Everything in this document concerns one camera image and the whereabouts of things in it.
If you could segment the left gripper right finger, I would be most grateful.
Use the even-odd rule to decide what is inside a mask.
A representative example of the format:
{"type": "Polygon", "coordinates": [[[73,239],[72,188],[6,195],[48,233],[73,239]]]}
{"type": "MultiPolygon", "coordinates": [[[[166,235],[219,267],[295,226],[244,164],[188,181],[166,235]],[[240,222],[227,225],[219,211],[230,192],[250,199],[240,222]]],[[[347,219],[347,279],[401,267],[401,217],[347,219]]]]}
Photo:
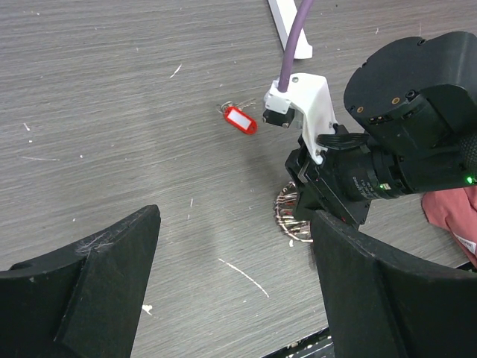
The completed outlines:
{"type": "Polygon", "coordinates": [[[337,357],[474,357],[476,274],[423,260],[317,211],[320,287],[337,357]]]}

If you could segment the metal keyring with keys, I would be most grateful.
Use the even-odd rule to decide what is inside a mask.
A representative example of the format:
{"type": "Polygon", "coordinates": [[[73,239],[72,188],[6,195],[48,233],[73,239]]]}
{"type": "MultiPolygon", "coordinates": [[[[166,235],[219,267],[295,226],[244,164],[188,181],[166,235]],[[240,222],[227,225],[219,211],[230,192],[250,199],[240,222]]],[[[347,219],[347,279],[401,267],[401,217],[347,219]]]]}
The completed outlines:
{"type": "Polygon", "coordinates": [[[312,243],[309,221],[298,220],[293,215],[297,199],[297,188],[294,182],[290,181],[281,189],[274,201],[275,222],[291,242],[312,243]]]}

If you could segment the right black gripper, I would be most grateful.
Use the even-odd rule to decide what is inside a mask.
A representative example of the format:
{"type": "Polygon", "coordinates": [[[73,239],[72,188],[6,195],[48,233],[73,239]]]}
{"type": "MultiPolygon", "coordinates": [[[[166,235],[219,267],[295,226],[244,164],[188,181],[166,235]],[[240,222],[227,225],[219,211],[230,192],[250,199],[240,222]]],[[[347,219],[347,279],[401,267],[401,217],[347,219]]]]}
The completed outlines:
{"type": "Polygon", "coordinates": [[[366,222],[370,200],[350,198],[344,183],[344,171],[338,168],[338,161],[360,151],[356,146],[348,151],[329,149],[324,152],[323,163],[318,165],[311,158],[304,139],[297,140],[299,147],[294,149],[285,162],[297,189],[297,199],[293,209],[296,220],[309,221],[317,210],[324,210],[344,223],[357,228],[366,222]]]}

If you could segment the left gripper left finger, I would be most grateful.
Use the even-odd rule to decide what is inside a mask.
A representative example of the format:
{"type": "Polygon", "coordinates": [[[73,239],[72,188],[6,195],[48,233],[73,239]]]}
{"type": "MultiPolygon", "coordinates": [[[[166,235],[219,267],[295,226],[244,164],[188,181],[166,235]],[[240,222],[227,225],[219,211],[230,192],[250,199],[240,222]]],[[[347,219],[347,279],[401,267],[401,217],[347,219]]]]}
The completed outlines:
{"type": "Polygon", "coordinates": [[[1,273],[3,357],[129,357],[161,217],[148,205],[1,273]]]}

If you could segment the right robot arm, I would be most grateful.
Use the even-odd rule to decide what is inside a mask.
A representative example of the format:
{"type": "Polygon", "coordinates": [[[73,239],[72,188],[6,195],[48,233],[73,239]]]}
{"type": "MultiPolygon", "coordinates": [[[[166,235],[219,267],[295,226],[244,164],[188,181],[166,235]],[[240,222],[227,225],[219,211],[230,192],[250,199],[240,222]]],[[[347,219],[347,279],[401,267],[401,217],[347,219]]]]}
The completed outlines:
{"type": "Polygon", "coordinates": [[[287,159],[296,220],[323,210],[358,227],[372,200],[476,184],[474,34],[384,46],[353,73],[344,106],[361,132],[326,122],[312,151],[301,145],[287,159]]]}

